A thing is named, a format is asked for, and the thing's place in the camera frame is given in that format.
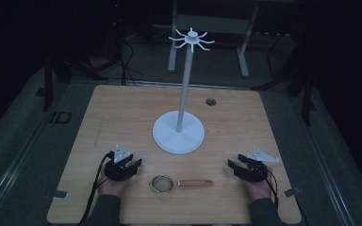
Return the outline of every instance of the white pole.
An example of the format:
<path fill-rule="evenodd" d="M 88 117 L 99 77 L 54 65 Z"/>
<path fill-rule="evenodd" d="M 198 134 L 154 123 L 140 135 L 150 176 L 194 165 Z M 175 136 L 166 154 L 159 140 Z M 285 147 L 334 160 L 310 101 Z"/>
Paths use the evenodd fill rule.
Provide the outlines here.
<path fill-rule="evenodd" d="M 193 59 L 193 53 L 192 53 L 191 48 L 192 48 L 192 46 L 190 44 L 188 44 L 187 55 L 185 57 L 185 67 L 184 67 L 184 78 L 183 78 L 183 82 L 182 82 L 181 101 L 180 101 L 180 107 L 178 110 L 178 121 L 177 121 L 177 128 L 176 128 L 177 133 L 180 133 L 182 130 L 182 122 L 184 119 L 185 105 L 187 103 L 189 76 L 190 76 L 190 69 L 192 67 L 192 59 Z"/>

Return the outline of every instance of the cable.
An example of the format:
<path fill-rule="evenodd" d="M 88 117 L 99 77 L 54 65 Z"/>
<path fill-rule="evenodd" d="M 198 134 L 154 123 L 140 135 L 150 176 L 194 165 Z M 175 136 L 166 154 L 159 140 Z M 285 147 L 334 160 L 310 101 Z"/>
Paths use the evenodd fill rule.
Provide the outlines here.
<path fill-rule="evenodd" d="M 269 185 L 272 194 L 274 194 L 274 206 L 275 209 L 278 210 L 278 203 L 279 203 L 279 199 L 278 199 L 278 184 L 277 184 L 277 180 L 275 179 L 274 175 L 272 174 L 272 172 L 270 172 L 269 170 L 267 170 L 267 172 L 269 172 L 271 174 L 271 176 L 274 178 L 274 182 L 275 182 L 275 189 L 272 186 L 272 183 L 264 176 L 263 172 L 260 171 L 260 169 L 258 169 L 257 167 L 255 167 L 255 170 L 257 170 L 261 176 L 264 178 L 264 180 L 266 181 L 267 185 Z"/>
<path fill-rule="evenodd" d="M 101 163 L 99 164 L 99 168 L 98 171 L 96 172 L 96 176 L 95 176 L 95 181 L 93 182 L 92 185 L 92 190 L 90 191 L 90 197 L 88 198 L 88 203 L 87 203 L 87 207 L 85 209 L 84 215 L 82 217 L 82 219 L 80 220 L 80 222 L 78 223 L 78 225 L 81 225 L 88 217 L 88 213 L 90 212 L 91 206 L 92 206 L 92 201 L 93 201 L 93 197 L 95 196 L 95 191 L 96 188 L 98 188 L 98 178 L 99 178 L 99 174 L 101 173 L 101 169 L 102 166 L 104 165 L 104 162 L 107 158 L 110 158 L 114 155 L 113 151 L 110 151 L 109 153 L 105 154 L 104 158 L 102 159 Z"/>

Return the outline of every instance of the gray floor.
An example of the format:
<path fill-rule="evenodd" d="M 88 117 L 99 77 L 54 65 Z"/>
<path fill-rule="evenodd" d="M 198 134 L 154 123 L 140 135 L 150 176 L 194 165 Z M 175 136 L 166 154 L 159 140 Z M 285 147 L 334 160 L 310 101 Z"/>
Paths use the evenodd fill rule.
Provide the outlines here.
<path fill-rule="evenodd" d="M 167 73 L 170 43 L 166 34 L 157 34 L 152 43 L 138 43 L 138 35 L 128 39 L 133 47 L 129 68 L 134 70 L 130 73 L 137 86 L 152 85 L 147 82 L 176 84 L 182 81 L 185 49 L 179 51 L 176 71 Z M 250 78 L 240 77 L 233 46 L 213 44 L 207 46 L 210 52 L 197 51 L 190 83 L 249 89 L 271 80 L 266 52 L 273 41 L 267 36 L 252 37 L 245 54 Z M 271 60 L 276 71 L 286 62 L 292 47 L 293 42 L 284 38 L 274 49 Z M 125 46 L 123 57 L 128 58 L 130 53 Z M 108 82 L 98 82 L 73 72 L 74 79 L 69 85 L 55 84 L 55 101 L 48 112 L 41 111 L 43 99 L 35 96 L 43 84 L 43 71 L 30 78 L 0 121 L 0 181 L 10 178 L 5 181 L 7 187 L 0 187 L 0 225 L 48 224 L 46 214 L 52 193 L 57 188 L 93 89 L 97 84 L 119 85 L 121 72 L 121 67 L 115 67 L 103 73 L 110 78 Z M 312 101 L 317 111 L 310 113 L 312 125 L 307 127 L 300 117 L 302 97 L 288 97 L 287 86 L 288 81 L 261 91 L 260 96 L 291 184 L 303 191 L 297 200 L 309 224 L 362 225 L 362 177 L 322 104 L 319 92 L 314 90 Z M 54 111 L 71 112 L 71 121 L 50 123 Z"/>

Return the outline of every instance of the finger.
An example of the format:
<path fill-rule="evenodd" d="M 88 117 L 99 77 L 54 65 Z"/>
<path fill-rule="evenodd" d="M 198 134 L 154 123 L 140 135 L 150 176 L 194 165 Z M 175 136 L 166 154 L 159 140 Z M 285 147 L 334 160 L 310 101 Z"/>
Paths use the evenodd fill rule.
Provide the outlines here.
<path fill-rule="evenodd" d="M 105 167 L 106 165 L 103 165 L 101 168 L 101 178 L 105 177 Z"/>
<path fill-rule="evenodd" d="M 267 180 L 269 180 L 269 182 L 272 183 L 272 168 L 267 167 L 267 171 L 269 172 L 267 173 Z"/>

